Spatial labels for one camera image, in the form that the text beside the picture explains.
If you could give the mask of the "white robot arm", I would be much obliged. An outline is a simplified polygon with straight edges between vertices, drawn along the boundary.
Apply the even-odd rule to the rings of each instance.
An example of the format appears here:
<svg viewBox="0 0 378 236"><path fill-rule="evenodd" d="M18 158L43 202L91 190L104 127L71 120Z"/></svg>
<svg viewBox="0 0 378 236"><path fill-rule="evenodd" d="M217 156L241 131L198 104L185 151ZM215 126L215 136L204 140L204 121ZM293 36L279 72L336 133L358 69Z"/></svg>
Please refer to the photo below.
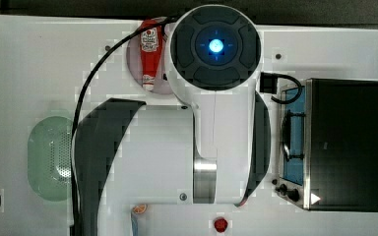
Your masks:
<svg viewBox="0 0 378 236"><path fill-rule="evenodd" d="M223 5L172 24L163 65L176 104L110 98L78 123L75 236L131 236L139 204L239 205L267 171L256 27Z"/></svg>

